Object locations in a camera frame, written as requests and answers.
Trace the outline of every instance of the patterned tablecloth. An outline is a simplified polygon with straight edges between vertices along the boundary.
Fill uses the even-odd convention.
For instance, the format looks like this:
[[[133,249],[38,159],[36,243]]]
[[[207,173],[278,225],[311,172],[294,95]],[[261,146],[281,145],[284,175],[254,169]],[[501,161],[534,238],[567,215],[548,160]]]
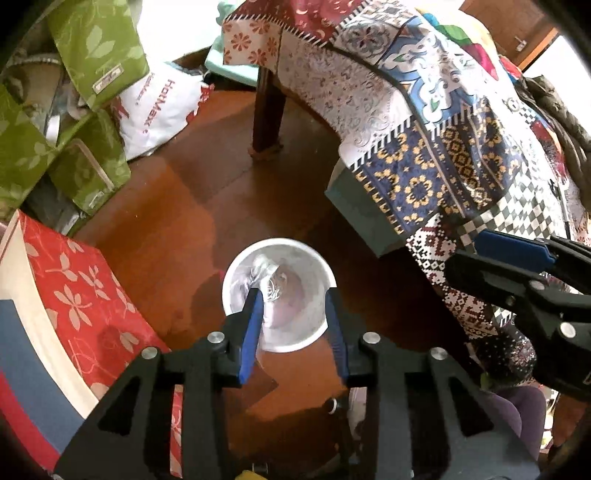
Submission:
[[[508,335],[512,373],[529,369],[533,349],[509,312],[443,275],[484,228],[566,236],[539,117],[484,26],[400,0],[247,0],[222,29],[226,63],[270,69],[338,133],[333,178],[348,168],[363,184],[468,337]]]

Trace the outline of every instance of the green leaf-print fabric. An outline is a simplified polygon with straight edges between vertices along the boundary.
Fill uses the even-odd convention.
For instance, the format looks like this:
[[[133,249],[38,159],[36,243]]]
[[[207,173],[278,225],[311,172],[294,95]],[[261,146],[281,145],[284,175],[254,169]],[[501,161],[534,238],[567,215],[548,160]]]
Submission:
[[[39,181],[56,152],[0,85],[0,219],[7,220]]]
[[[87,158],[78,146],[80,143],[90,151],[98,166]],[[78,208],[92,215],[131,176],[119,132],[109,114],[99,110],[60,134],[58,145],[64,144],[65,148],[48,171],[49,176]]]
[[[149,71],[125,0],[66,0],[47,22],[72,82],[93,111]],[[110,83],[100,82],[109,75]]]

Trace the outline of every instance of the green fabric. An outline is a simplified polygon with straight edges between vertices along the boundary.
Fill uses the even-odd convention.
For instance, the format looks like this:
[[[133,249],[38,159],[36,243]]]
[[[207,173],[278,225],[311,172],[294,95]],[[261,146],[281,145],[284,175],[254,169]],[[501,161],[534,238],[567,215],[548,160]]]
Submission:
[[[55,155],[54,148],[0,85],[0,219],[7,220],[21,205]]]
[[[325,195],[376,257],[404,246],[404,241],[350,170],[343,170]]]
[[[149,71],[126,0],[66,0],[47,22],[76,90],[93,111]],[[100,85],[114,72],[121,74]]]
[[[54,185],[83,212],[94,214],[131,176],[119,133],[104,110],[89,115],[60,134],[58,145],[67,144],[48,173]],[[92,153],[113,185],[108,185],[76,145],[80,140]]]

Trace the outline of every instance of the blue stripe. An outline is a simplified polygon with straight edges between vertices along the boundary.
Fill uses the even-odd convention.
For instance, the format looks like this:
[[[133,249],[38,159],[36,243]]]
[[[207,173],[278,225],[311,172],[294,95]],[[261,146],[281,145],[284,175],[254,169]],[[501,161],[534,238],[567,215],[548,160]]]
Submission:
[[[84,420],[45,370],[12,300],[0,300],[0,352],[0,369],[22,409],[63,452]]]

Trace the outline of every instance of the floral fabric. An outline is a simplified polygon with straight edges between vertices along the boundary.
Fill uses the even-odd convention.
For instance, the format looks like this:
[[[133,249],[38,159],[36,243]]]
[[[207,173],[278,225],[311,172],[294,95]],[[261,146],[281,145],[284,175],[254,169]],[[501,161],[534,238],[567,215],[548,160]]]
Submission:
[[[343,19],[362,4],[363,0],[246,0],[228,21],[262,18],[289,28],[306,40],[325,43]]]
[[[20,214],[27,255],[41,301],[55,332],[100,399],[147,346],[170,349],[158,338],[96,249]],[[181,391],[174,394],[171,455],[180,473]]]

